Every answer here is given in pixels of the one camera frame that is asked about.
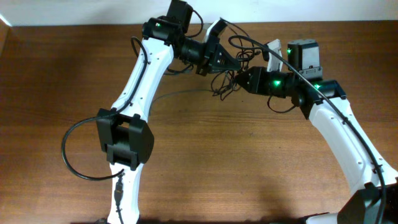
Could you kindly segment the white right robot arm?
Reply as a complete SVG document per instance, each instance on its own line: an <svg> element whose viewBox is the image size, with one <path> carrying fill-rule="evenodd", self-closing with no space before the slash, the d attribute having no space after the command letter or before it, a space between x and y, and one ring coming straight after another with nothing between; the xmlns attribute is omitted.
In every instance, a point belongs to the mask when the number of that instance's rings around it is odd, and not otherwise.
<svg viewBox="0 0 398 224"><path fill-rule="evenodd" d="M252 94L291 98L324 137L349 185L350 199L339 212L308 215L301 223L397 223L397 171L361 128L340 84L323 79L318 43L290 41L284 60L279 40L246 41L262 51L268 66L252 67L236 82Z"/></svg>

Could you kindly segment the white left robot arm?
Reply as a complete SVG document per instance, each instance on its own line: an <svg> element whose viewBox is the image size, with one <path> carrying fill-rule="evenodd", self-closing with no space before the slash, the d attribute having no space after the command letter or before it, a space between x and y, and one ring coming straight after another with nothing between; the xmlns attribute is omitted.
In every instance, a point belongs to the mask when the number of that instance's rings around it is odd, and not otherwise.
<svg viewBox="0 0 398 224"><path fill-rule="evenodd" d="M149 111L172 60L196 65L200 75L239 70L238 61L220 44L226 21L212 23L199 42L186 35L192 13L187 2L172 1L166 15L144 23L143 48L123 92L110 110L98 111L99 141L113 175L108 223L137 223L139 219L140 176L154 147L154 135L147 124Z"/></svg>

